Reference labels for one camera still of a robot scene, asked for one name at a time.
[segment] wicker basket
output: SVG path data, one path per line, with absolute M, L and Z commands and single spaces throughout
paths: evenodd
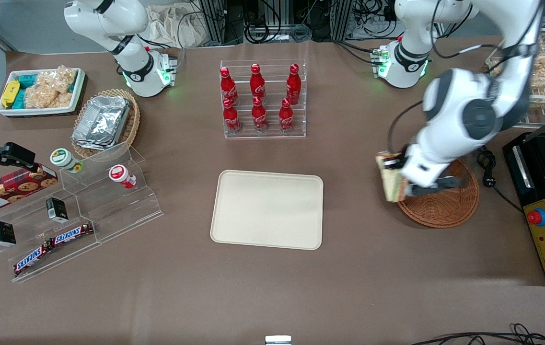
M 434 194 L 414 196 L 400 201 L 398 206 L 414 221 L 432 228 L 452 228 L 469 220 L 479 203 L 479 186 L 475 175 L 461 160 L 448 168 L 463 185 Z
M 119 142 L 126 141 L 128 142 L 128 144 L 132 145 L 132 143 L 134 142 L 134 139 L 136 139 L 136 132 L 138 131 L 138 126 L 140 125 L 140 109 L 138 108 L 138 104 L 136 103 L 136 100 L 134 100 L 134 96 L 132 96 L 125 90 L 117 90 L 114 88 L 99 92 L 95 96 L 121 96 L 131 102 L 132 107 L 129 110 L 128 119 L 125 122 L 125 126 L 123 126 L 123 133 L 121 133 L 121 139 L 119 139 Z M 79 112 L 79 116 L 77 117 L 76 123 L 74 124 L 74 128 L 76 128 L 77 125 L 79 125 L 79 122 L 82 118 L 82 113 L 84 113 L 84 110 L 86 109 L 87 105 L 89 105 L 92 99 L 93 97 L 90 98 L 87 101 L 87 103 L 85 103 L 82 106 L 81 111 Z M 80 147 L 75 142 L 72 142 L 72 147 L 74 148 L 74 151 L 80 157 L 83 157 L 84 159 L 92 155 L 95 155 L 96 153 L 99 153 L 101 151 L 101 150 L 86 149 L 84 147 Z

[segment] snickers logo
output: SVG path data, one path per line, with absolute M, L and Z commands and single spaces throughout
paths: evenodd
M 60 234 L 53 241 L 53 245 L 58 245 L 58 244 L 60 244 L 62 242 L 70 241 L 80 233 L 81 233 L 81 227 L 77 227 L 76 229 L 72 229 L 72 230 L 68 231 L 67 233 Z
M 23 269 L 25 266 L 37 260 L 38 257 L 40 257 L 41 255 L 42 255 L 42 248 L 38 247 L 38 249 L 31 252 L 28 256 L 26 256 L 25 258 L 23 258 L 16 264 L 16 270 L 19 271 L 20 269 Z

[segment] clear acrylic display stand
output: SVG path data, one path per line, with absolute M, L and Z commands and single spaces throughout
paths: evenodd
M 251 108 L 253 107 L 253 96 L 249 80 L 251 78 L 251 65 L 258 63 L 260 72 L 266 81 L 266 118 L 268 130 L 264 133 L 255 131 Z M 294 110 L 294 130 L 287 134 L 281 134 L 278 113 L 281 109 L 281 101 L 287 94 L 287 77 L 290 75 L 290 65 L 296 63 L 300 69 L 298 75 L 302 81 L 300 100 L 298 104 L 292 105 Z M 236 135 L 229 133 L 223 122 L 223 129 L 226 139 L 255 139 L 255 138 L 304 138 L 307 135 L 307 65 L 305 59 L 273 59 L 273 60 L 236 60 L 221 61 L 221 67 L 230 70 L 230 76 L 236 83 L 236 90 L 239 95 L 238 105 L 235 109 L 242 129 Z M 223 121 L 223 93 L 221 97 L 221 120 Z
M 13 279 L 25 281 L 57 265 L 90 251 L 113 238 L 163 215 L 155 193 L 147 186 L 141 164 L 144 158 L 128 144 L 119 144 L 82 160 L 82 171 L 71 174 L 59 170 L 61 183 L 27 196 L 0 209 L 0 220 L 13 225 L 16 245 L 0 247 L 0 258 L 8 260 L 7 276 L 14 277 L 13 265 L 31 253 L 45 240 L 90 222 L 93 234 L 86 234 L 42 257 Z M 127 189 L 108 178 L 108 170 L 123 164 L 136 179 Z M 66 203 L 69 221 L 63 224 L 49 220 L 46 199 L 57 198 Z

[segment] cookie box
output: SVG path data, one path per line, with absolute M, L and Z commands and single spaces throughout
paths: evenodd
M 38 163 L 38 171 L 19 169 L 0 177 L 0 208 L 58 182 L 55 171 Z

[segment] brown table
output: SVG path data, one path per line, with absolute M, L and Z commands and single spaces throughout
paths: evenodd
M 454 52 L 483 41 L 440 46 Z M 307 138 L 226 141 L 220 59 L 298 56 L 309 68 Z M 291 334 L 298 345 L 401 345 L 452 332 L 506 332 L 511 322 L 545 334 L 545 281 L 521 214 L 482 188 L 467 223 L 427 229 L 384 200 L 376 168 L 393 116 L 443 70 L 477 70 L 486 56 L 433 57 L 426 76 L 400 90 L 332 44 L 189 50 L 176 87 L 137 99 L 142 122 L 134 146 L 147 159 L 165 216 L 24 284 L 12 284 L 0 260 L 0 344 L 252 345 L 267 334 Z M 7 55 L 8 71 L 59 64 L 86 71 L 87 98 L 126 87 L 108 53 Z M 69 147 L 73 121 L 0 115 L 0 142 L 33 139 L 28 148 L 48 163 L 53 149 Z M 406 116 L 395 144 L 423 124 L 419 111 Z M 519 133 L 512 129 L 488 145 L 499 157 L 498 186 L 514 201 L 500 147 Z M 210 219 L 226 169 L 320 176 L 320 249 L 214 243 Z

